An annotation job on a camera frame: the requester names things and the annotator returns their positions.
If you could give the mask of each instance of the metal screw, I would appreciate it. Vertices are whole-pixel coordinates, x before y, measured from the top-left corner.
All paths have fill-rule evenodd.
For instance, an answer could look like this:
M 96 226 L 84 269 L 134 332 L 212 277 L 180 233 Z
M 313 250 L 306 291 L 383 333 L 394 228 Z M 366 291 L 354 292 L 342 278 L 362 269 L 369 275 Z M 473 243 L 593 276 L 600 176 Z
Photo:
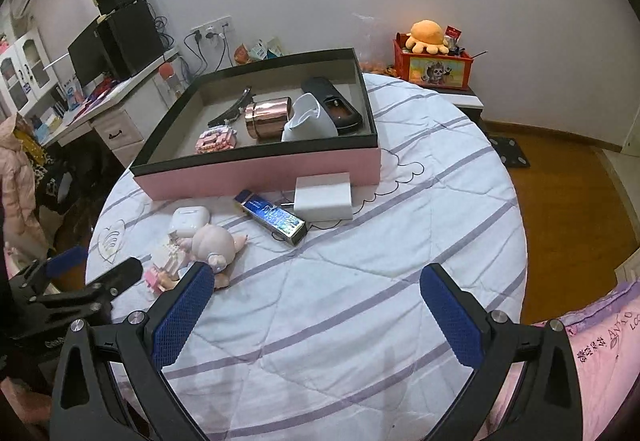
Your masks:
M 129 313 L 129 316 L 127 316 L 127 321 L 130 324 L 140 324 L 140 322 L 142 322 L 144 319 L 145 319 L 144 311 L 134 311 Z
M 82 329 L 83 327 L 84 327 L 84 320 L 78 319 L 78 320 L 74 320 L 73 322 L 71 322 L 71 325 L 69 326 L 69 329 L 71 329 L 71 331 L 76 333 L 80 329 Z
M 549 325 L 551 326 L 551 329 L 558 333 L 564 329 L 564 325 L 557 318 L 549 320 Z
M 491 312 L 491 318 L 493 318 L 494 322 L 497 322 L 498 324 L 504 324 L 509 319 L 507 313 L 500 311 L 499 309 L 494 309 Z

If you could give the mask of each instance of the pig figurine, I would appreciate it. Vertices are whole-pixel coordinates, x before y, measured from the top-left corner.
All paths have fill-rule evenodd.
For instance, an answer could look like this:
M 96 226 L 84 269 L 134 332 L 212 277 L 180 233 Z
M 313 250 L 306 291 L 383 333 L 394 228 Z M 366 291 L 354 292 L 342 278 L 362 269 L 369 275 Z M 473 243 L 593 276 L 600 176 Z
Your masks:
M 229 276 L 222 271 L 233 262 L 236 253 L 244 247 L 246 235 L 231 235 L 225 228 L 206 224 L 199 228 L 193 239 L 178 239 L 178 246 L 191 252 L 193 261 L 206 262 L 216 274 L 217 289 L 229 285 Z

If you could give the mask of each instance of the rose gold cup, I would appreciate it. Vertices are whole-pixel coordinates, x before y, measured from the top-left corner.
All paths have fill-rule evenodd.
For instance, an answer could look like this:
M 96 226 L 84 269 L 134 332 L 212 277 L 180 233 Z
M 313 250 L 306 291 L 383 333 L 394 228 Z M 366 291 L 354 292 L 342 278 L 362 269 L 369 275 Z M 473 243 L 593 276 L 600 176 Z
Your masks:
M 244 110 L 244 122 L 255 140 L 282 136 L 291 114 L 291 98 L 275 98 L 266 102 L 252 102 Z

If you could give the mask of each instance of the open gift box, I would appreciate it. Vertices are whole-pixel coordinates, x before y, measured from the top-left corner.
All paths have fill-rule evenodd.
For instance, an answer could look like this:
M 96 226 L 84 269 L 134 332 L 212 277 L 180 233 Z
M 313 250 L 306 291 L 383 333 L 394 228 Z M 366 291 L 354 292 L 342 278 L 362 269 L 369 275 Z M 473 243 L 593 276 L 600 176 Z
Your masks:
M 312 77 L 330 80 L 362 115 L 363 125 L 334 138 L 254 140 L 240 117 L 236 148 L 196 154 L 207 123 L 252 87 L 256 102 L 303 95 Z M 380 182 L 380 147 L 362 72 L 353 49 L 314 51 L 236 66 L 198 78 L 172 105 L 130 166 L 153 200 L 235 196 L 241 190 L 293 190 L 296 179 L 349 172 L 354 186 Z

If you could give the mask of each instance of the white bedspread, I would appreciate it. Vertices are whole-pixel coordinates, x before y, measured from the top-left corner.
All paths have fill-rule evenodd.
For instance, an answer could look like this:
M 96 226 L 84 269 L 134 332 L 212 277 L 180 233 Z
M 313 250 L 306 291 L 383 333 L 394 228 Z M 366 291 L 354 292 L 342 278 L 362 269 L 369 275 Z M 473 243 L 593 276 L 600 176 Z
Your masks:
M 232 285 L 216 292 L 177 362 L 172 388 L 212 440 L 418 440 L 470 371 L 458 364 L 418 290 L 440 262 L 487 309 L 519 320 L 526 241 L 507 171 L 479 129 L 435 92 L 365 75 L 380 146 L 424 173 L 366 203 L 353 221 L 312 229 L 296 247 L 275 241 L 231 198 L 152 202 L 126 171 L 95 228 L 87 280 L 112 264 L 96 243 L 125 224 L 117 264 L 149 253 L 180 206 L 247 233 Z M 382 153 L 380 194 L 411 179 Z M 353 190 L 354 208 L 373 188 Z M 268 195 L 274 200 L 279 194 Z M 113 317 L 151 305 L 142 283 Z M 122 379 L 123 372 L 117 373 Z M 128 395 L 124 385 L 124 394 Z

